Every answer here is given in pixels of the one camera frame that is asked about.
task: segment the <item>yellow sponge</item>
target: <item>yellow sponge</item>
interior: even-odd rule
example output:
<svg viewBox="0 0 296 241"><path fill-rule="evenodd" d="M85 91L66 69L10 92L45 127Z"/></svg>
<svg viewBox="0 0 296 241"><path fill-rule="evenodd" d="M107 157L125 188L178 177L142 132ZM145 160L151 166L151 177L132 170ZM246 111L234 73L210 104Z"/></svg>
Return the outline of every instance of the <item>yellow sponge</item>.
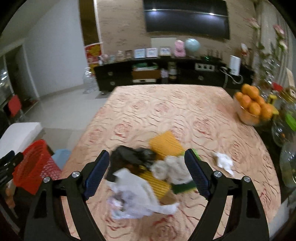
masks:
<svg viewBox="0 0 296 241"><path fill-rule="evenodd" d="M179 156L185 151L171 131L166 131L152 138L149 141L149 145L151 150L156 152L161 160L166 156Z"/></svg>
<svg viewBox="0 0 296 241"><path fill-rule="evenodd" d="M139 177L145 179L150 184L158 199L161 199L170 190L170 185L167 182L156 179L149 171L141 173Z"/></svg>

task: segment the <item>wall outlet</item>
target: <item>wall outlet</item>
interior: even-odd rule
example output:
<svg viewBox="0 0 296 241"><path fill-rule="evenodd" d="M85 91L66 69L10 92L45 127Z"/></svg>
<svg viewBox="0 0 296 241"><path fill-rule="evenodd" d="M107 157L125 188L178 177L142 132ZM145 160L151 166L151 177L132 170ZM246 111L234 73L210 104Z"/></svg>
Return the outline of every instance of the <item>wall outlet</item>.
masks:
<svg viewBox="0 0 296 241"><path fill-rule="evenodd" d="M215 71L215 65L195 63L195 70L214 72Z"/></svg>

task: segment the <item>cardboard box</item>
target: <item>cardboard box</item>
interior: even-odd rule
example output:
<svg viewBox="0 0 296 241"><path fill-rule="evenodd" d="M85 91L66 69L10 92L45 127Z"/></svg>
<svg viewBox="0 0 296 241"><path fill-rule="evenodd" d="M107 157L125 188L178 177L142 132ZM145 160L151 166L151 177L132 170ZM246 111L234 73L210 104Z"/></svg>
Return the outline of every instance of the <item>cardboard box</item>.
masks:
<svg viewBox="0 0 296 241"><path fill-rule="evenodd" d="M143 70L143 71L132 71L133 80L140 79L160 79L161 73L159 69L156 70Z"/></svg>

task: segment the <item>blue gripper pad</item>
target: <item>blue gripper pad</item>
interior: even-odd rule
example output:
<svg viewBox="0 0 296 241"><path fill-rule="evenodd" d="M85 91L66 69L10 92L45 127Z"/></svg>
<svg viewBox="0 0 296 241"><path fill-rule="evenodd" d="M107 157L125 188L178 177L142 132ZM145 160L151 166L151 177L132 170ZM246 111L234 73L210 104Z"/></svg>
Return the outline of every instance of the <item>blue gripper pad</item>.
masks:
<svg viewBox="0 0 296 241"><path fill-rule="evenodd" d="M97 164L92 169L84 183L85 191L83 193L86 200L95 195L96 190L109 166L109 153L107 151L100 157Z"/></svg>
<svg viewBox="0 0 296 241"><path fill-rule="evenodd" d="M198 157L195 154L192 154L190 150L185 151L184 160L185 160L187 169L195 183L195 186L199 194L208 200L208 198L211 195L210 181L204 174L201 166L198 164L196 159L198 159Z"/></svg>

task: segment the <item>glass bowl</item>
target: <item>glass bowl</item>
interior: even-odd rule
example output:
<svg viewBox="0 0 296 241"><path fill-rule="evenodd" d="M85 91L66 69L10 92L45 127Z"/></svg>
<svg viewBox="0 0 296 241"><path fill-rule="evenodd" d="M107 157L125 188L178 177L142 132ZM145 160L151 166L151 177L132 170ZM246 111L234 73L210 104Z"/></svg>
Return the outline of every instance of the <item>glass bowl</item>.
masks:
<svg viewBox="0 0 296 241"><path fill-rule="evenodd" d="M239 116L241 122L243 122L244 124L248 126L263 126L270 121L270 119L262 120L259 116L250 114L246 109L241 107L240 103L235 97L233 97L233 101L235 111L237 112L237 115Z"/></svg>

